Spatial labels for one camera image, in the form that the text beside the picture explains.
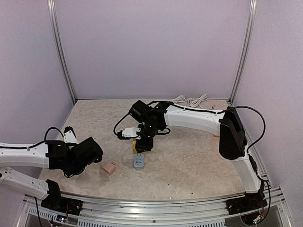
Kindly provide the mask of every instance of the robotic arm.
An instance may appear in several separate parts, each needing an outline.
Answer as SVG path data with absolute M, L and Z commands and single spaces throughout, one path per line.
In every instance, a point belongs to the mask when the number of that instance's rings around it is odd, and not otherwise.
M 41 206 L 79 215 L 82 201 L 61 196 L 58 183 L 39 180 L 8 166 L 61 169 L 66 177 L 81 174 L 87 165 L 102 160 L 103 151 L 92 137 L 78 143 L 72 127 L 64 130 L 64 141 L 45 140 L 37 144 L 0 143 L 0 183 L 42 200 Z
M 220 136 L 219 152 L 235 166 L 245 190 L 245 197 L 227 201 L 229 214 L 267 206 L 263 193 L 264 182 L 258 176 L 257 164 L 248 152 L 245 131 L 235 109 L 204 110 L 165 101 L 150 107 L 137 101 L 127 115 L 137 120 L 138 127 L 123 129 L 118 133 L 114 128 L 114 133 L 120 140 L 136 139 L 135 148 L 138 153 L 151 151 L 153 137 L 167 126 L 187 127 Z

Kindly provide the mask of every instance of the yellow object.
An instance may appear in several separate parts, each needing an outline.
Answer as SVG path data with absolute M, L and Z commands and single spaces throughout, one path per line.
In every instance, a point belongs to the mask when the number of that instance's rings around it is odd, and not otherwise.
M 145 155 L 145 152 L 143 153 L 138 153 L 136 150 L 136 139 L 133 139 L 133 153 L 134 154 L 141 154 L 141 155 Z

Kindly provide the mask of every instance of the orange object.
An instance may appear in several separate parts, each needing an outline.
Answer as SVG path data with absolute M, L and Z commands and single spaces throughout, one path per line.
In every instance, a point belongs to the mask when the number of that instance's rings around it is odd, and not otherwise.
M 116 170 L 116 164 L 115 162 L 112 163 L 107 162 L 102 168 L 104 169 L 105 172 L 111 175 Z

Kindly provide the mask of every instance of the power outlet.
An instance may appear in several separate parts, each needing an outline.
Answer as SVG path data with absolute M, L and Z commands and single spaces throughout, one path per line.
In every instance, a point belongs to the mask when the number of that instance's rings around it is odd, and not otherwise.
M 143 154 L 134 154 L 134 168 L 135 169 L 144 169 L 144 155 Z

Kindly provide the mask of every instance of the beige surface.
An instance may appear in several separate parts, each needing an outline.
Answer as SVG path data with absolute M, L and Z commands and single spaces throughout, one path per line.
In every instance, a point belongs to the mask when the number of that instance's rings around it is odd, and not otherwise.
M 87 166 L 79 176 L 67 179 L 61 170 L 45 169 L 40 179 L 58 182 L 65 192 L 115 199 L 199 199 L 244 191 L 233 165 L 219 154 L 219 139 L 203 131 L 174 127 L 169 135 L 155 137 L 144 169 L 135 170 L 132 142 L 113 134 L 114 125 L 135 101 L 79 100 L 65 126 L 74 128 L 78 141 L 92 136 L 104 151 L 103 160 Z M 223 100 L 208 100 L 203 105 L 227 107 Z M 136 125 L 127 117 L 118 130 Z M 101 169 L 108 161 L 116 162 L 111 176 Z

